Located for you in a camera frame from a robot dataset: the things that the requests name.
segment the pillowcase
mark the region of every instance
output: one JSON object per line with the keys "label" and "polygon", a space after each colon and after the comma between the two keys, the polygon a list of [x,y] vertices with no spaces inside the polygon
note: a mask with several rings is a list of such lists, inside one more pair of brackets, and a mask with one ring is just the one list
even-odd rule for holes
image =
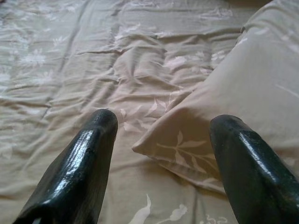
{"label": "pillowcase", "polygon": [[209,123],[231,114],[261,135],[299,175],[298,21],[296,0],[261,8],[209,78],[159,119],[133,150],[197,186],[224,192]]}

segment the bed cover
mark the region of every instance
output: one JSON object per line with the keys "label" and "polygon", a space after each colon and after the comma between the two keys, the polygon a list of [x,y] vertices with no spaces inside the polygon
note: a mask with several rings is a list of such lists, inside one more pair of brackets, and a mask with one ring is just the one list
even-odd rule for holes
{"label": "bed cover", "polygon": [[118,117],[99,223],[235,224],[225,195],[132,145],[234,47],[261,2],[7,0],[0,5],[0,222],[11,223],[96,109]]}

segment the bed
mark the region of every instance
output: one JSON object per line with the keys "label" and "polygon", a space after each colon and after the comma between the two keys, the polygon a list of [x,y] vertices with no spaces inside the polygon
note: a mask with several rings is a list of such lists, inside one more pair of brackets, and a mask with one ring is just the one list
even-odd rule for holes
{"label": "bed", "polygon": [[[236,224],[214,171],[196,184],[183,178],[178,167],[162,162],[159,166],[157,158],[153,161],[142,150],[152,140],[153,127],[163,124],[206,80],[215,79],[216,75],[208,79],[214,70],[216,74],[225,70],[225,65],[216,68],[224,59],[230,60],[227,55],[233,54],[232,49],[240,51],[234,47],[237,41],[239,48],[246,42],[246,28],[255,25],[253,15],[282,1],[260,9],[264,4],[224,0],[1,3],[1,223],[15,220],[46,168],[86,118],[107,108],[116,114],[119,128],[98,223]],[[250,17],[252,23],[244,26]],[[292,35],[298,30],[292,30],[282,38],[294,41]],[[267,31],[254,30],[259,36]],[[296,98],[296,93],[278,85]],[[182,133],[175,138],[182,142]],[[132,150],[134,144],[138,153]],[[285,159],[296,168],[294,157]]]}

